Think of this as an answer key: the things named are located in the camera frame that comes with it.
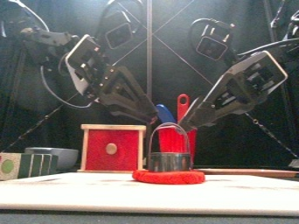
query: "yellow circle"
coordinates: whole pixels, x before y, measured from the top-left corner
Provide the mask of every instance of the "yellow circle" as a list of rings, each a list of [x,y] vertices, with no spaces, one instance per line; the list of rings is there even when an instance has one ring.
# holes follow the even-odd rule
[[[118,153],[118,146],[114,143],[107,145],[107,154],[114,155]]]

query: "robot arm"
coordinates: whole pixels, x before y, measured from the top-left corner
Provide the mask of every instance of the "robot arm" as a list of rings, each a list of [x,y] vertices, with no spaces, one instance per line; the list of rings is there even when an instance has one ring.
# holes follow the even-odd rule
[[[141,122],[154,123],[158,114],[155,105],[127,68],[111,66],[107,63],[105,44],[98,44],[90,35],[80,39],[67,32],[51,32],[43,20],[20,1],[3,1],[2,4],[2,36],[20,39],[35,62],[43,67],[50,64],[50,57],[66,60],[70,76],[79,93],[90,101],[107,106],[113,115],[129,116]],[[107,36],[117,40],[118,37],[113,34],[110,32]],[[125,44],[122,41],[114,43],[114,46]]]
[[[245,114],[266,101],[287,79],[285,69],[269,52],[259,52],[219,77],[210,93],[193,103],[179,125],[186,131],[211,126],[229,114]]]

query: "blue object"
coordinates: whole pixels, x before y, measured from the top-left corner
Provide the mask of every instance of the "blue object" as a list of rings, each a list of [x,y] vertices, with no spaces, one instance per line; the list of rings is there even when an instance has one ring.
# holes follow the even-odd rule
[[[158,104],[155,107],[158,109],[158,117],[162,120],[162,122],[177,123],[177,120],[174,119],[174,115],[170,109],[163,104]]]

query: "table surface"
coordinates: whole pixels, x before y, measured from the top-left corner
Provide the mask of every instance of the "table surface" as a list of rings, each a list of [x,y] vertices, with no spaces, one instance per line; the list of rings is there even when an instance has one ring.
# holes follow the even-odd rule
[[[117,214],[299,216],[299,182],[206,175],[198,185],[154,185],[126,173],[63,173],[0,182],[0,208]]]

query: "cable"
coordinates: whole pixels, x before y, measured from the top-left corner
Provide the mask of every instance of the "cable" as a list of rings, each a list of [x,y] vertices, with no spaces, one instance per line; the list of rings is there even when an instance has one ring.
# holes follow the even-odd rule
[[[51,95],[64,104],[67,105],[68,107],[74,108],[74,109],[87,109],[90,108],[90,106],[94,104],[94,102],[91,102],[87,106],[76,106],[71,103],[68,103],[67,101],[64,101],[51,90],[48,84],[47,84],[47,80],[44,78],[44,71],[43,71],[43,66],[42,66],[42,83],[46,87],[46,89],[50,91]]]
[[[247,56],[249,54],[262,52],[269,48],[273,48],[275,46],[285,46],[285,45],[291,45],[291,44],[299,44],[299,38],[293,38],[282,41],[277,41],[275,43],[271,43],[269,45],[262,45],[261,47],[255,48],[254,50],[250,50],[249,52],[241,53],[238,56]]]

